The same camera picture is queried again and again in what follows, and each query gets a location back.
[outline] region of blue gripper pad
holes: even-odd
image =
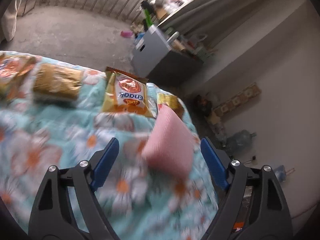
[[[93,180],[90,184],[93,191],[97,191],[97,189],[102,187],[106,181],[112,165],[119,153],[119,141],[114,138],[109,147],[105,148],[104,151],[103,156],[93,170]]]
[[[226,178],[226,168],[206,138],[201,140],[200,148],[214,182],[223,190],[227,190],[230,185]]]

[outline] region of pink cloth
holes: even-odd
[[[193,146],[190,130],[170,107],[162,105],[141,155],[150,167],[185,179],[192,168]]]

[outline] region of pink folded towel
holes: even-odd
[[[192,168],[193,146],[190,130],[170,107],[162,105],[141,155],[150,167],[185,179]]]

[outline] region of teal floral fabric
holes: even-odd
[[[199,137],[183,102],[182,120],[194,135],[194,162],[185,181],[150,170],[141,158],[155,118],[100,112],[107,85],[105,73],[36,58],[38,63],[20,87],[18,98],[0,105],[0,196],[19,225],[28,231],[32,204],[49,166],[73,167],[115,137],[120,152],[96,196],[120,239],[201,239],[218,205]],[[74,104],[34,100],[32,87],[41,63],[84,71],[79,99]],[[147,89],[151,112],[156,117],[156,94],[168,92],[152,83]],[[69,194],[78,226],[87,230],[72,188]]]

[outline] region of large clear plastic bottle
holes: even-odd
[[[252,138],[255,136],[257,136],[255,132],[250,133],[247,130],[237,132],[227,138],[227,143],[224,150],[228,155],[241,152],[252,144]]]

